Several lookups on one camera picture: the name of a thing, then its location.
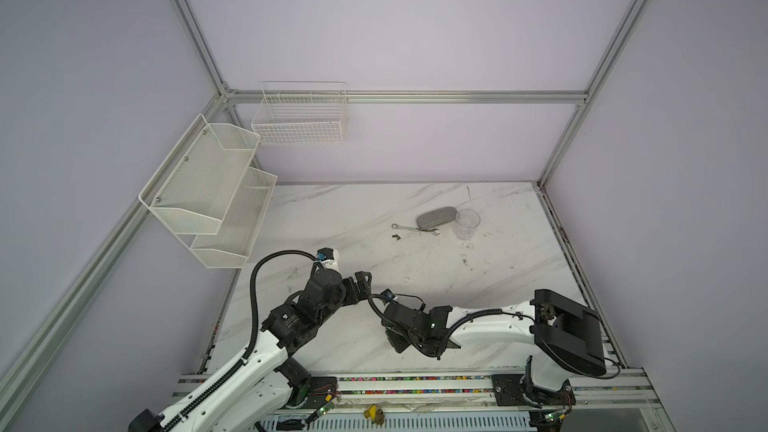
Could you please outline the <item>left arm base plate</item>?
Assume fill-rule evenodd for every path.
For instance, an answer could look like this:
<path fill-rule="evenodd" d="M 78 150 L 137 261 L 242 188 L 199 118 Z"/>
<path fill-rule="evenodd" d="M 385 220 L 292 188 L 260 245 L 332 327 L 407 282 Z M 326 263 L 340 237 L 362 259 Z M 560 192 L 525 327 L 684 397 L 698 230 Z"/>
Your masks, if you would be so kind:
<path fill-rule="evenodd" d="M 276 402 L 277 409 L 316 409 L 326 402 L 328 395 L 338 390 L 338 379 L 332 376 L 311 377 L 302 385 L 292 385 L 288 379 L 274 373 L 256 388 L 257 403 Z"/>

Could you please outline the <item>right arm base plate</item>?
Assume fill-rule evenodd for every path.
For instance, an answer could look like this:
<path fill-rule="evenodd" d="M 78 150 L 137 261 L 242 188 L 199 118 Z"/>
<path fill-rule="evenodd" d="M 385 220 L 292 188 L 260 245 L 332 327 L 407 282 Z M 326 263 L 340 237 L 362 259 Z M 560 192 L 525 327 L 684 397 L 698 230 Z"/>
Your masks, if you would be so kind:
<path fill-rule="evenodd" d="M 568 382 L 564 382 L 557 391 L 539 388 L 533 384 L 532 356 L 526 360 L 523 373 L 494 374 L 491 376 L 492 389 L 499 407 L 528 406 L 534 409 L 565 406 L 573 404 L 574 396 Z"/>

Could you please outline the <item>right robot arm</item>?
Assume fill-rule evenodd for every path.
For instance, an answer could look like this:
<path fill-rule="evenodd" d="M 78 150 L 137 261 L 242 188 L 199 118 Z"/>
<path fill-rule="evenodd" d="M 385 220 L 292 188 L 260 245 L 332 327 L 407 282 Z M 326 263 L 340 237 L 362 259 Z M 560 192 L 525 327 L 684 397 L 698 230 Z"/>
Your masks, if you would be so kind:
<path fill-rule="evenodd" d="M 596 311 L 550 289 L 537 289 L 527 302 L 485 309 L 424 305 L 412 308 L 391 291 L 368 303 L 390 346 L 440 360 L 450 350 L 497 343 L 523 348 L 514 364 L 525 369 L 524 384 L 556 392 L 575 376 L 610 380 Z"/>

